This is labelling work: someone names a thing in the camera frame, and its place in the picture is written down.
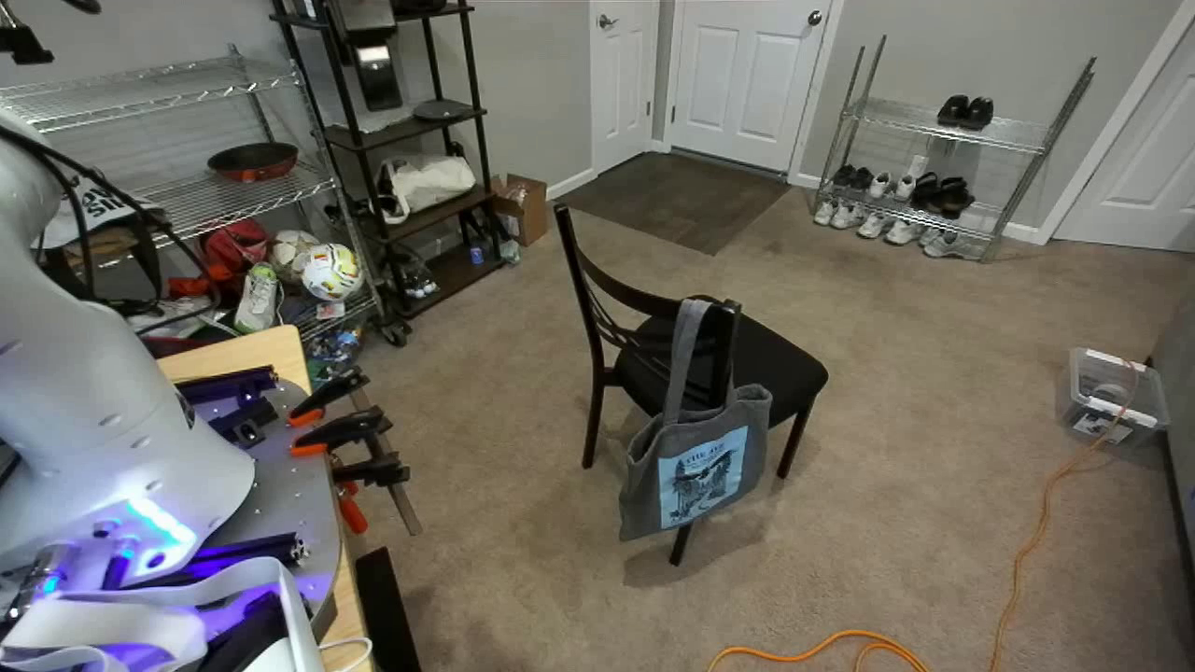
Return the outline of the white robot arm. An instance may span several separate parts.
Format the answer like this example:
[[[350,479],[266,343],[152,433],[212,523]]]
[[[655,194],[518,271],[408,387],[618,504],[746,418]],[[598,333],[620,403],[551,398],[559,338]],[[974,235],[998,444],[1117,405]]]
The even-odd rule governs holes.
[[[132,582],[183,566],[249,496],[253,458],[192,410],[136,327],[38,261],[65,184],[47,144],[0,144],[0,562],[132,543]]]

